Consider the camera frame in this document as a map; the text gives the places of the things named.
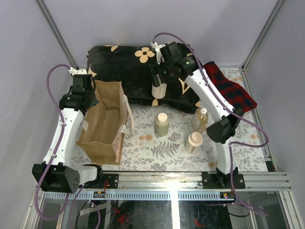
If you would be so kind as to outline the brown jute canvas bag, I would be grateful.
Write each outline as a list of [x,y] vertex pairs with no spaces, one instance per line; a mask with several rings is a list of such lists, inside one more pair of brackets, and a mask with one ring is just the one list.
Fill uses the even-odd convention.
[[99,101],[82,123],[77,145],[98,165],[119,165],[124,137],[134,132],[134,118],[121,82],[96,81]]

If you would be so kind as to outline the beige bottle wooden cap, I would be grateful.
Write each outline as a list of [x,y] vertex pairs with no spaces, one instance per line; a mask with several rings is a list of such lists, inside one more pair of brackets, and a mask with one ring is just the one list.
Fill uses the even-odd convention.
[[156,87],[152,84],[152,96],[155,99],[163,99],[166,96],[167,84],[162,83],[160,86]]

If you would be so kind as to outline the green bottle wooden cap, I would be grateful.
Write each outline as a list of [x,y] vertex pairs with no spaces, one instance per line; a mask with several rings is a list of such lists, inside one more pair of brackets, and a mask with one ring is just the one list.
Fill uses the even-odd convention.
[[166,113],[159,113],[156,117],[156,133],[159,136],[165,136],[169,131],[169,118]]

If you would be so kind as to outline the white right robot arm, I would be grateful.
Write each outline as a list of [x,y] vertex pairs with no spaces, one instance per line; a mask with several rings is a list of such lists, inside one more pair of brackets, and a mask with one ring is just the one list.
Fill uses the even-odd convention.
[[214,86],[206,70],[194,55],[184,55],[177,43],[157,44],[152,42],[151,47],[156,55],[156,63],[149,65],[152,73],[153,97],[164,98],[167,84],[175,79],[184,80],[193,89],[207,106],[214,121],[206,131],[216,145],[218,185],[222,188],[230,187],[234,183],[234,176],[238,174],[238,169],[230,158],[229,148],[225,142],[235,135],[235,130],[240,122],[238,116],[243,114],[242,110],[234,109]]

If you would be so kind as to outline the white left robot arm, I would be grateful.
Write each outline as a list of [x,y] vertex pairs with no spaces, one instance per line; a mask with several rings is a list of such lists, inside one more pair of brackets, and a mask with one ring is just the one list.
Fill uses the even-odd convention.
[[69,92],[60,99],[60,115],[51,146],[42,163],[32,167],[42,191],[75,193],[84,183],[93,188],[104,184],[100,166],[88,164],[76,169],[71,162],[77,131],[86,112],[98,103],[95,88],[92,75],[75,74]]

